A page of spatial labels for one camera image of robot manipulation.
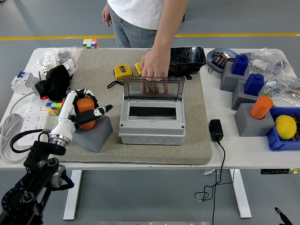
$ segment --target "power adapter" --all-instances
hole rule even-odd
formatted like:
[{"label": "power adapter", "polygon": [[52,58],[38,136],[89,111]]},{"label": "power adapter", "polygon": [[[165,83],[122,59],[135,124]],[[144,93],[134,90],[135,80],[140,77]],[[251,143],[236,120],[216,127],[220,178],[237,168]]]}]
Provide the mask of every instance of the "power adapter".
[{"label": "power adapter", "polygon": [[221,141],[223,139],[224,134],[220,120],[211,120],[208,128],[214,142]]}]

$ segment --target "black glove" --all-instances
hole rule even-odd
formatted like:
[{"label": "black glove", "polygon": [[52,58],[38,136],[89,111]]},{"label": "black glove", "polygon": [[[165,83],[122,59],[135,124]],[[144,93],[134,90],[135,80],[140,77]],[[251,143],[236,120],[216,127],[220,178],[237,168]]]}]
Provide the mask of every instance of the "black glove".
[{"label": "black glove", "polygon": [[48,96],[51,101],[60,101],[67,96],[70,75],[64,65],[50,69],[46,80],[35,84],[41,98]]}]

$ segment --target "hinged clear cover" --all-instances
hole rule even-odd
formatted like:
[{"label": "hinged clear cover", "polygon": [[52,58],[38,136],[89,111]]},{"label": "hinged clear cover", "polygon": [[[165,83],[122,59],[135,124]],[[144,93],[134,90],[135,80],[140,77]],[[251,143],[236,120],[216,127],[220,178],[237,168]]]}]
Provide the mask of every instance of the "hinged clear cover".
[{"label": "hinged clear cover", "polygon": [[181,101],[184,79],[184,77],[124,76],[124,98]]}]

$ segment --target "orange cylinder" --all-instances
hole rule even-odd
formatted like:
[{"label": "orange cylinder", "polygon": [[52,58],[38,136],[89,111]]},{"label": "orange cylinder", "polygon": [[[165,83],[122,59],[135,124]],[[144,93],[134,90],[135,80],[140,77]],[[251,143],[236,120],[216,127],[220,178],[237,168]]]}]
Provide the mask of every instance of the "orange cylinder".
[{"label": "orange cylinder", "polygon": [[261,120],[265,117],[272,106],[273,100],[271,98],[267,96],[260,96],[252,107],[250,114],[253,118]]},{"label": "orange cylinder", "polygon": [[[91,98],[82,98],[77,101],[77,109],[79,113],[82,113],[87,110],[95,109],[95,103]],[[83,130],[90,130],[94,128],[96,125],[96,121],[91,121],[88,123],[84,123],[80,125]]]}]

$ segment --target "clear plastic bag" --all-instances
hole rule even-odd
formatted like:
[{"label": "clear plastic bag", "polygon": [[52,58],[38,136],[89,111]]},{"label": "clear plastic bag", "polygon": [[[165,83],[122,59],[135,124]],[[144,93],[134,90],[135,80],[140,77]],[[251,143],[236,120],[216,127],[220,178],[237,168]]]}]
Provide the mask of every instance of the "clear plastic bag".
[{"label": "clear plastic bag", "polygon": [[263,48],[252,52],[249,64],[250,73],[262,74],[265,80],[293,70],[282,51],[278,49]]},{"label": "clear plastic bag", "polygon": [[76,67],[81,50],[82,48],[79,47],[48,48],[44,55],[33,65],[33,68],[40,71],[39,77],[43,80],[49,65],[62,65],[68,60],[72,60],[73,65]]},{"label": "clear plastic bag", "polygon": [[244,53],[249,57],[251,74],[264,76],[264,92],[293,106],[300,105],[300,79],[281,50],[263,48]]}]

